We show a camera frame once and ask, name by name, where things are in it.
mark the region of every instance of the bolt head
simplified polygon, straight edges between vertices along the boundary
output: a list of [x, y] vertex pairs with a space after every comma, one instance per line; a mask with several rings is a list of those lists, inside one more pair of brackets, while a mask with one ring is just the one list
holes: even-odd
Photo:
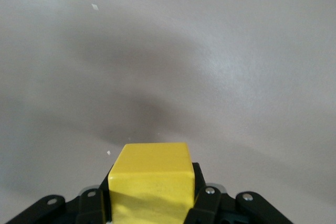
[[243, 199], [246, 201], [252, 201], [253, 197], [251, 194], [243, 194]]
[[47, 205], [53, 205], [53, 204], [55, 204], [56, 202], [57, 202], [57, 199], [56, 199], [56, 198], [53, 198], [53, 199], [48, 200]]
[[205, 189], [205, 192], [206, 192], [207, 194], [214, 194], [214, 193], [215, 193], [215, 189], [212, 188], [212, 187], [207, 187], [207, 188]]

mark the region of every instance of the gray wall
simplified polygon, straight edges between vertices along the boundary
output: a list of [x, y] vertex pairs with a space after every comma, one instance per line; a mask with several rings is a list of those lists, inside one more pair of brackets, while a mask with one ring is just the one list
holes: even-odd
[[335, 223], [335, 39], [336, 0], [0, 0], [0, 222], [188, 142], [230, 195]]

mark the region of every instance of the yellow block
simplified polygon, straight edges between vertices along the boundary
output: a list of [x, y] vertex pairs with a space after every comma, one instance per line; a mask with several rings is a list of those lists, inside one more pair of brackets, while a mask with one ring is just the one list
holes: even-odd
[[186, 143], [127, 144], [109, 173], [113, 224], [182, 224], [194, 204]]

